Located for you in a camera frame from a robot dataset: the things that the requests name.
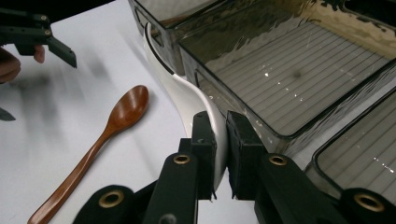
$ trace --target spoon handle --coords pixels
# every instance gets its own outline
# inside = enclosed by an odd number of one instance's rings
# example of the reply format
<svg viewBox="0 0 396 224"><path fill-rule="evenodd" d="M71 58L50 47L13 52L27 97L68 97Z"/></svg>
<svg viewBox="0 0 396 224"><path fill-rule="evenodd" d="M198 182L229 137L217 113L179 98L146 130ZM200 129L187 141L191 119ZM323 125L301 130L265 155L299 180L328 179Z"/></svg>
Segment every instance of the spoon handle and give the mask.
<svg viewBox="0 0 396 224"><path fill-rule="evenodd" d="M27 222L28 224L45 224L53 218L85 175L95 159L96 154L99 152L99 149L110 135L111 133L106 130L101 134L72 173L70 173L64 182L52 193L52 195L49 196L49 198L32 214Z"/></svg>

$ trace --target white tabletop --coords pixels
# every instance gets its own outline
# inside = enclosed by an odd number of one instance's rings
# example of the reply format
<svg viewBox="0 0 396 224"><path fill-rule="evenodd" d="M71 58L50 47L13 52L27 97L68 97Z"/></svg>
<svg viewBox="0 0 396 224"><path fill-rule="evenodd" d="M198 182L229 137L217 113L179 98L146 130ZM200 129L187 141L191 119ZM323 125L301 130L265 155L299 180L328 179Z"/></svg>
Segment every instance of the white tabletop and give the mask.
<svg viewBox="0 0 396 224"><path fill-rule="evenodd" d="M138 191L156 180L166 157L186 137L176 108L153 74L127 0L117 0L51 25L77 55L78 68L47 50L44 64L19 56L21 73L0 85L0 223L26 223L77 165L105 128L120 97L135 85L150 94L147 114L103 146L51 223L72 223L99 189ZM212 203L200 201L199 223L257 223L253 202L231 199L228 174Z"/></svg>

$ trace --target clear plastic container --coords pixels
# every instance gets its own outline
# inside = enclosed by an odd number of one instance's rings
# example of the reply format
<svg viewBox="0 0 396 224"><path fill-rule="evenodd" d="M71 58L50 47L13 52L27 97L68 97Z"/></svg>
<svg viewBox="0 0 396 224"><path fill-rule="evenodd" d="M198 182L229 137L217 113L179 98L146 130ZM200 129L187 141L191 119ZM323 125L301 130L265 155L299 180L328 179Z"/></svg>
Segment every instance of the clear plastic container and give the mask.
<svg viewBox="0 0 396 224"><path fill-rule="evenodd" d="M179 75L184 75L178 40L188 33L227 17L256 0L129 0L141 34L151 24L154 48Z"/></svg>
<svg viewBox="0 0 396 224"><path fill-rule="evenodd" d="M292 156L396 76L395 29L338 7L258 1L181 39L185 74Z"/></svg>
<svg viewBox="0 0 396 224"><path fill-rule="evenodd" d="M314 154L305 170L322 191L364 188L396 205L396 88Z"/></svg>

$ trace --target white table surface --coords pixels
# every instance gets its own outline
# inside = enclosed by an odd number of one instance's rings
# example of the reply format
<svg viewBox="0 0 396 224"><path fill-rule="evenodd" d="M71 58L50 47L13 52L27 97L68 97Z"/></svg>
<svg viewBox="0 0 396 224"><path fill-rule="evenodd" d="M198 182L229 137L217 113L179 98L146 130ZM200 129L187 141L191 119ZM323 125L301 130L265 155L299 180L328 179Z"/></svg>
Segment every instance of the white table surface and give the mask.
<svg viewBox="0 0 396 224"><path fill-rule="evenodd" d="M77 55L75 69L48 51L46 61L19 56L21 73L0 85L0 223L26 223L77 165L105 128L120 97L135 85L150 94L147 114L107 142L51 223L72 223L99 189L138 191L156 180L186 137L176 108L153 74L127 0L116 0L51 25ZM218 199L199 202L198 223L257 223L253 202L231 199L226 173Z"/></svg>

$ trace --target wooden spoon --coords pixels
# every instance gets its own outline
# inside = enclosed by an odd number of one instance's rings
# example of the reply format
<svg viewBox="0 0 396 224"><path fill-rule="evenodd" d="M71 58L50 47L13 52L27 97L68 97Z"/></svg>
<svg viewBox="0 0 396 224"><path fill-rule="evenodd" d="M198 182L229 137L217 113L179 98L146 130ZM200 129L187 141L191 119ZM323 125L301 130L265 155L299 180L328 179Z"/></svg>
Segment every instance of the wooden spoon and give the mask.
<svg viewBox="0 0 396 224"><path fill-rule="evenodd" d="M95 159L101 146L114 134L131 126L145 114L149 105L149 91L145 86L135 86L127 91L114 106L105 130L88 150L72 173L30 217L29 224L48 223L78 185Z"/></svg>

